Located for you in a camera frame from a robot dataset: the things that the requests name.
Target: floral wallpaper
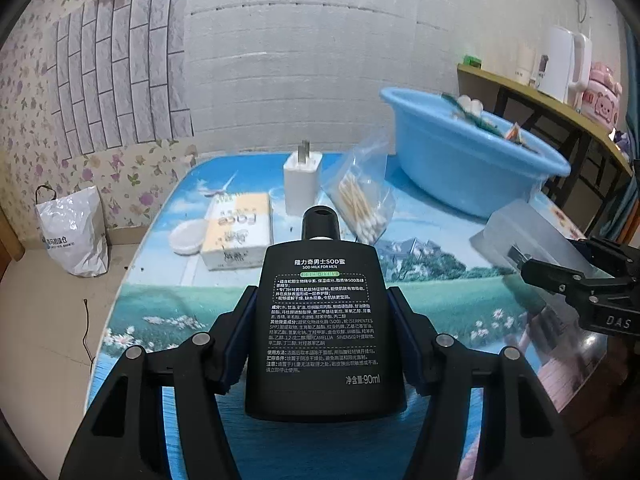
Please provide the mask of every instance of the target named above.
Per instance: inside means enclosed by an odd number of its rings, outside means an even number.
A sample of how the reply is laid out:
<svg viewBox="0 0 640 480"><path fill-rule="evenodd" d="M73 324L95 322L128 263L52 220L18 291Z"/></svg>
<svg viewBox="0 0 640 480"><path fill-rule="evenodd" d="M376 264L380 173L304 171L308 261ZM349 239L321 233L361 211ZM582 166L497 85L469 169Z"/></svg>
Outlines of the floral wallpaper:
<svg viewBox="0 0 640 480"><path fill-rule="evenodd" d="M108 228L149 225L194 146L155 140L61 160L49 121L43 31L85 0L32 0L0 50L0 206L20 240L38 235L34 192L97 186ZM43 192L41 200L48 197Z"/></svg>

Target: white container lid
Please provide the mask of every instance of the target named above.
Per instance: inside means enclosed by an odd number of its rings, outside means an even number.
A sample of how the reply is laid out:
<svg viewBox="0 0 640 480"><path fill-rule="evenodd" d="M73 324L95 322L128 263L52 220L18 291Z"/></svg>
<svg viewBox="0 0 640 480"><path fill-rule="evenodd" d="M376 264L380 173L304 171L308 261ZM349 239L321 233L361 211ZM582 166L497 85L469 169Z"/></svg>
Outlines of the white container lid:
<svg viewBox="0 0 640 480"><path fill-rule="evenodd" d="M207 233L209 220L199 218L182 222L169 234L169 247L180 256L198 254Z"/></svg>

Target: screw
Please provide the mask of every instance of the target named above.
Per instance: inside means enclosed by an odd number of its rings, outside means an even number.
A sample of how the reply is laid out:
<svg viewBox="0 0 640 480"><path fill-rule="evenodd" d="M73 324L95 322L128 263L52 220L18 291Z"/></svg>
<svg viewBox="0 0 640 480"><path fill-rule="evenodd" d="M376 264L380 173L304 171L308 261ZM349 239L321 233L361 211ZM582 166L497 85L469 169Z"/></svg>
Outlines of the screw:
<svg viewBox="0 0 640 480"><path fill-rule="evenodd" d="M194 345L203 346L211 341L211 337L206 332L199 332L191 338Z"/></svg>
<svg viewBox="0 0 640 480"><path fill-rule="evenodd" d="M127 359L137 359L142 355L142 348L139 346L130 346L127 348L127 351L124 352L124 355L127 356Z"/></svg>
<svg viewBox="0 0 640 480"><path fill-rule="evenodd" d="M444 346L444 348L448 348L453 346L454 339L449 334L438 334L436 336L436 343L440 346Z"/></svg>
<svg viewBox="0 0 640 480"><path fill-rule="evenodd" d="M517 359L520 358L520 350L518 350L517 348L514 348L513 346L507 346L507 348L504 349L504 356L507 359L516 361Z"/></svg>

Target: white tile wall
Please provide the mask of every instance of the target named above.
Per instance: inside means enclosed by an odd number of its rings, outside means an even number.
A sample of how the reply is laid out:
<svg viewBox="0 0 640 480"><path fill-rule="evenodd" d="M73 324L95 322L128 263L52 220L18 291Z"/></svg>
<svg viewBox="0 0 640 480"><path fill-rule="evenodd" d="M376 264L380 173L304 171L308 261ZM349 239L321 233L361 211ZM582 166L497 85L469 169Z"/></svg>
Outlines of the white tile wall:
<svg viewBox="0 0 640 480"><path fill-rule="evenodd" d="M380 88L456 93L465 54L510 75L519 41L538 47L549 25L578 30L576 7L576 0L188 0L194 133L209 134L215 150L277 150L302 138L321 148L346 146L379 126L392 132ZM616 8L588 0L588 9L582 28L591 31L594 58L619 73Z"/></svg>

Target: tablecloth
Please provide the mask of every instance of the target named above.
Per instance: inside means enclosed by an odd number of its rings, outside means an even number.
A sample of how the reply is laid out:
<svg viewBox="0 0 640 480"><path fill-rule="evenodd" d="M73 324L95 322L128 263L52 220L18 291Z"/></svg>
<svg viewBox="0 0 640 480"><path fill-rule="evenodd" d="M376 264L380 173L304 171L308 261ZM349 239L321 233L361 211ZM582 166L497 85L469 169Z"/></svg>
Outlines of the tablecloth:
<svg viewBox="0 0 640 480"><path fill-rule="evenodd" d="M132 344L148 351L173 348L208 330L218 314L235 306L260 269L210 272L199 255L178 256L168 235L180 222L204 218L211 193L268 192L273 242L300 239L301 219L284 208L282 165L287 155L214 158L193 168L163 205L127 271L106 323L88 391L90 402L111 367ZM323 167L336 162L325 155ZM416 312L429 316L470 348L498 352L516 344L537 371L557 409L571 399L606 350L606 338L565 326L517 274L492 267L469 238L484 223L430 198L390 156L386 180L396 210L376 243L387 286L399 285ZM320 203L331 205L321 193ZM567 237L579 237L564 214L542 194L536 210ZM354 237L341 223L343 239ZM218 406L244 480L401 478L424 420L428 399L406 386L407 409L394 416L339 424L284 424L244 413L244 374ZM163 392L165 432L174 479L185 479L173 391ZM481 423L482 391L472 393L460 478L472 475Z"/></svg>

